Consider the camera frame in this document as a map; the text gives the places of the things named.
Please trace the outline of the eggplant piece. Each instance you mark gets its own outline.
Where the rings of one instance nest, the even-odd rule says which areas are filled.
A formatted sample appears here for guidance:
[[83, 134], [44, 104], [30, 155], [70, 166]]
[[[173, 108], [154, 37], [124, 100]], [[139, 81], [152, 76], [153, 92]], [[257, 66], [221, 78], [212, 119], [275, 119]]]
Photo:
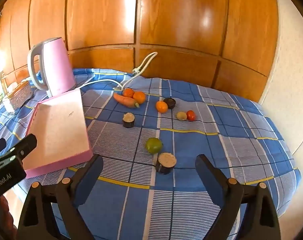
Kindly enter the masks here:
[[158, 173], [169, 174], [175, 167], [177, 160], [171, 153], [161, 153], [156, 161], [155, 169]]
[[122, 122], [123, 122], [123, 126], [125, 128], [133, 128], [134, 125], [135, 125], [135, 116], [134, 116], [134, 114], [132, 114], [132, 113], [125, 113], [123, 115]]

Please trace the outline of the orange tangerine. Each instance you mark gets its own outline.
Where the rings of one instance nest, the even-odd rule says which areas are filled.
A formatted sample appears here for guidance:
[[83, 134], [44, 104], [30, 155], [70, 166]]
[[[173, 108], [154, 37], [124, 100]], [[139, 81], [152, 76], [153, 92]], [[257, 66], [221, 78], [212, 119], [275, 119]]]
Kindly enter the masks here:
[[135, 91], [131, 88], [125, 88], [122, 92], [122, 96], [133, 98]]
[[158, 113], [166, 113], [168, 111], [168, 105], [164, 101], [156, 102], [155, 107]]
[[135, 99], [139, 105], [146, 101], [146, 95], [141, 91], [134, 92], [132, 98]]

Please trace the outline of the red tomato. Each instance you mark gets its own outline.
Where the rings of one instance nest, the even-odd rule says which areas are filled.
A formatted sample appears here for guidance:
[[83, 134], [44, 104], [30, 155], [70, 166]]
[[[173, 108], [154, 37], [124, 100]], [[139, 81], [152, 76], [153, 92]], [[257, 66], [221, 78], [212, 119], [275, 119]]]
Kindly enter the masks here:
[[196, 114], [194, 111], [192, 110], [189, 110], [186, 112], [186, 115], [187, 115], [187, 120], [188, 121], [195, 121], [196, 120]]

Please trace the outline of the green lime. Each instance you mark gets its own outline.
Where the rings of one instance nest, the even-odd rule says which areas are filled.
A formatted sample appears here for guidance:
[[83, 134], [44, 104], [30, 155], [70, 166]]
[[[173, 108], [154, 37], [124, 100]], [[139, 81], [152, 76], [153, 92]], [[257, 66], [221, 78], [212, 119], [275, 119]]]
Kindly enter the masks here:
[[146, 150], [151, 154], [159, 153], [162, 150], [162, 141], [158, 138], [149, 138], [145, 143]]

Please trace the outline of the brown kiwi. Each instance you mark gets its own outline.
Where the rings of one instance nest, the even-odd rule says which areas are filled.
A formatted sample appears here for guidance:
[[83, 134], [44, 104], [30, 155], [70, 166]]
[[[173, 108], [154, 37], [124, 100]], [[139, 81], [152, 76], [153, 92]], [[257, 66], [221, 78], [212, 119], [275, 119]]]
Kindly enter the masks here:
[[179, 111], [179, 112], [177, 112], [177, 114], [176, 114], [176, 118], [177, 118], [178, 120], [186, 121], [186, 120], [187, 120], [187, 113], [186, 113], [186, 112], [183, 112], [183, 111]]

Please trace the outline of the dark eggplant slice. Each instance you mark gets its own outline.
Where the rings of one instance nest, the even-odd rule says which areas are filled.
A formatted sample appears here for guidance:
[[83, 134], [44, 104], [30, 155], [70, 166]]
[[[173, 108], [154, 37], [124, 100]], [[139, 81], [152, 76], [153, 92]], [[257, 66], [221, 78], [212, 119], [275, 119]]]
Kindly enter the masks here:
[[167, 104], [169, 109], [173, 109], [176, 105], [176, 101], [173, 98], [165, 98], [163, 102]]

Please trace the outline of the pink tray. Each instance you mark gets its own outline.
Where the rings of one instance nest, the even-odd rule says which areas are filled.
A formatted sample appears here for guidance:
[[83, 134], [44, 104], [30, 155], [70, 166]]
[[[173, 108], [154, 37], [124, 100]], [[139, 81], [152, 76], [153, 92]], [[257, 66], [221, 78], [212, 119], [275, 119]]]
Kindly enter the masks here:
[[23, 159], [27, 178], [89, 161], [92, 150], [79, 88], [36, 104], [27, 134], [37, 146]]

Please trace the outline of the glittery box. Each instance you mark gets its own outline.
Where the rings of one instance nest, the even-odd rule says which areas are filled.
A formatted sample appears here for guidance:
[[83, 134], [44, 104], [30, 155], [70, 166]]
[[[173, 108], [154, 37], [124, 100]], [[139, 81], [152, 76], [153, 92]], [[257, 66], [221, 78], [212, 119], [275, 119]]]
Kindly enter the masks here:
[[6, 111], [15, 112], [33, 96], [33, 90], [29, 81], [23, 81], [11, 93], [8, 93], [2, 100]]

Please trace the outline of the pink electric kettle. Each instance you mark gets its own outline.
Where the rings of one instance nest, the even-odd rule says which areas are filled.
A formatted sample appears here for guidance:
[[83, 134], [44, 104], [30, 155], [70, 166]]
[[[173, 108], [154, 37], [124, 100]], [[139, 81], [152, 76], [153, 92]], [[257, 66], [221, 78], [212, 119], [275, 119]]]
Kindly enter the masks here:
[[[36, 77], [34, 57], [39, 57], [41, 80]], [[49, 38], [28, 53], [27, 68], [34, 86], [53, 97], [76, 87], [73, 69], [62, 37]]]

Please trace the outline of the orange carrot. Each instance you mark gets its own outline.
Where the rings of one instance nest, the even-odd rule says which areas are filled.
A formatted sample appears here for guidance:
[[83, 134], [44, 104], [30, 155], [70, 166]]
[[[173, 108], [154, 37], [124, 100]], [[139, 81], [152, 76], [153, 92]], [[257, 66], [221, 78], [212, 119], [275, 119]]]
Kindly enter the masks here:
[[139, 103], [133, 98], [122, 96], [122, 95], [119, 95], [118, 93], [114, 93], [113, 98], [118, 103], [120, 103], [121, 105], [123, 105], [125, 107], [128, 107], [128, 108], [139, 108], [140, 107]]

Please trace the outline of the blue plaid tablecloth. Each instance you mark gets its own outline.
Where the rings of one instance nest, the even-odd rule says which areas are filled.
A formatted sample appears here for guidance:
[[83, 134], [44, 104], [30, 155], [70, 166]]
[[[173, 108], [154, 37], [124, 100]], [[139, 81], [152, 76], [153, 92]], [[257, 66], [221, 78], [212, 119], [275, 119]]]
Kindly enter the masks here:
[[[144, 78], [108, 69], [77, 69], [84, 117], [93, 156], [103, 158], [100, 173], [86, 202], [78, 207], [94, 239], [204, 239], [220, 212], [195, 168], [203, 154], [227, 178], [242, 185], [265, 183], [277, 217], [287, 208], [301, 177], [283, 138], [258, 104], [226, 92], [159, 77]], [[139, 108], [118, 103], [113, 94], [125, 88], [146, 95]], [[158, 113], [156, 102], [173, 98], [176, 105]], [[0, 139], [4, 155], [26, 137], [36, 104], [49, 99], [34, 88], [17, 113], [0, 106]], [[195, 121], [176, 118], [192, 110]], [[135, 116], [133, 128], [123, 126], [123, 115]], [[163, 147], [151, 154], [149, 138]], [[169, 174], [158, 173], [161, 153], [177, 163]], [[88, 161], [16, 185], [24, 200], [34, 182], [53, 185], [71, 178]], [[246, 204], [242, 204], [227, 239], [236, 239]]]

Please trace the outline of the wooden wardrobe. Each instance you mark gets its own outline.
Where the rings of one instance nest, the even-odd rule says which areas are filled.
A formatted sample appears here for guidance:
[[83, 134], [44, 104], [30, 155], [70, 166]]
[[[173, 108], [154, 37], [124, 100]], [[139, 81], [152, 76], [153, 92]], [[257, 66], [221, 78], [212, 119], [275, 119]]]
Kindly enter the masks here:
[[32, 46], [61, 37], [74, 68], [181, 80], [259, 101], [278, 36], [277, 0], [6, 0], [0, 59], [6, 85], [28, 76]]

